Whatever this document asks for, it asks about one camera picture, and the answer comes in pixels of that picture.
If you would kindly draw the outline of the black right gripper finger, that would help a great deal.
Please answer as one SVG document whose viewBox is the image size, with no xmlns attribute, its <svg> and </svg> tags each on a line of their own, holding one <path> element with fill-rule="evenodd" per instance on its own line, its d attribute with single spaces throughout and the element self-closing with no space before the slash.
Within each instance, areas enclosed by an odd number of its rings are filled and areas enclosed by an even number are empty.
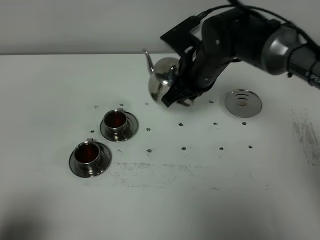
<svg viewBox="0 0 320 240">
<path fill-rule="evenodd" d="M 197 49 L 195 47 L 187 51 L 187 53 L 180 58 L 178 82 L 181 85 L 195 85 L 197 74 L 195 73 L 195 63 L 197 59 Z"/>
<path fill-rule="evenodd" d="M 184 102 L 197 95 L 196 90 L 182 83 L 174 83 L 161 98 L 161 101 L 166 107 L 170 107 L 174 103 Z"/>
</svg>

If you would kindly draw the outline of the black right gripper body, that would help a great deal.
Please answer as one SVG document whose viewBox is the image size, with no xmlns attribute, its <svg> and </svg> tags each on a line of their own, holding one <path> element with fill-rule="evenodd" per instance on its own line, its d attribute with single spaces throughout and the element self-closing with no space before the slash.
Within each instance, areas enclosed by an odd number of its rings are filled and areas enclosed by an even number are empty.
<svg viewBox="0 0 320 240">
<path fill-rule="evenodd" d="M 199 16 L 191 16 L 160 37 L 180 59 L 188 50 L 196 48 L 196 83 L 185 85 L 197 91 L 197 95 L 191 97 L 191 100 L 210 90 L 221 72 L 235 58 L 232 25 L 236 20 L 236 15 L 215 15 L 202 22 Z M 200 23 L 202 39 L 190 34 L 190 30 Z M 178 75 L 173 84 L 179 84 Z"/>
</svg>

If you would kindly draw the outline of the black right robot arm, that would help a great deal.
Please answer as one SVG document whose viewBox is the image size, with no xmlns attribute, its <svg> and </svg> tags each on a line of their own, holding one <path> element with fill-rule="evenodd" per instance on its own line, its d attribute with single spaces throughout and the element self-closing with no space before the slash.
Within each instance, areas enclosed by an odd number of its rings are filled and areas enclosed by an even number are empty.
<svg viewBox="0 0 320 240">
<path fill-rule="evenodd" d="M 320 47 L 298 26 L 263 8 L 231 2 L 190 16 L 162 35 L 180 57 L 177 77 L 162 103 L 194 100 L 209 91 L 234 61 L 271 75 L 289 73 L 320 85 Z"/>
</svg>

